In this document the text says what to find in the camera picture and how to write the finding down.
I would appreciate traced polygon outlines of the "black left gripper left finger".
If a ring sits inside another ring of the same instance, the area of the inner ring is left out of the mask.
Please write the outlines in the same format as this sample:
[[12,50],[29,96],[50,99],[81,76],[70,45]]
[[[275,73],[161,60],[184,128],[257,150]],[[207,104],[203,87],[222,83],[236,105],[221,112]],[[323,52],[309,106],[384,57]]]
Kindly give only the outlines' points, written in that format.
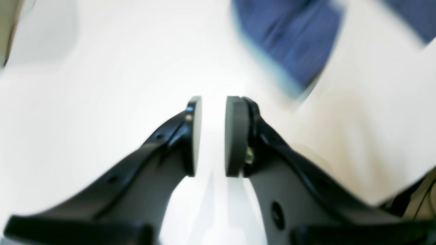
[[34,215],[13,215],[5,245],[154,245],[173,191],[196,174],[202,99],[194,96],[85,189]]

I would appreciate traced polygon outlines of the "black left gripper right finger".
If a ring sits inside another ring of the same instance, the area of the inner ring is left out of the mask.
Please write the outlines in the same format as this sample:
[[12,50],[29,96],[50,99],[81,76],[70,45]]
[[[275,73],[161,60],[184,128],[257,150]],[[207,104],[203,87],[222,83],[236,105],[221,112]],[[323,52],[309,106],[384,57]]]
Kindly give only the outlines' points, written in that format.
[[435,220],[370,207],[294,151],[247,97],[228,96],[225,172],[248,178],[270,245],[434,245]]

